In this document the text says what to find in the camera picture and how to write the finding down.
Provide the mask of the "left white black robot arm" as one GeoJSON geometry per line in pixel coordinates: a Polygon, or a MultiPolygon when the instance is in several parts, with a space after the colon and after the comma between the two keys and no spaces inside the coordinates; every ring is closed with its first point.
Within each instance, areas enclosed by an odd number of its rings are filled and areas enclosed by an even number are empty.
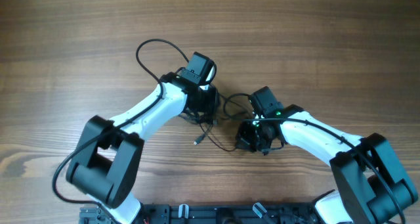
{"type": "Polygon", "coordinates": [[[112,222],[137,222],[142,204],[131,189],[145,142],[187,110],[212,114],[217,97],[209,84],[216,72],[210,58],[194,53],[186,67],[158,78],[156,88],[128,111],[109,120],[91,118],[71,157],[67,182],[89,196],[112,222]]]}

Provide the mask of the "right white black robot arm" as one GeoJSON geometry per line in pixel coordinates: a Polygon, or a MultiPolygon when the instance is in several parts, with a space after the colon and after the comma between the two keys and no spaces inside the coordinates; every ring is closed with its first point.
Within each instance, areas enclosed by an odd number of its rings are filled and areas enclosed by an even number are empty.
{"type": "Polygon", "coordinates": [[[314,205],[324,223],[387,223],[395,215],[406,221],[404,209],[417,202],[418,192],[384,136],[335,129],[297,105],[284,107],[268,87],[247,98],[253,113],[240,124],[237,148],[267,155],[277,139],[331,168],[337,190],[314,205]]]}

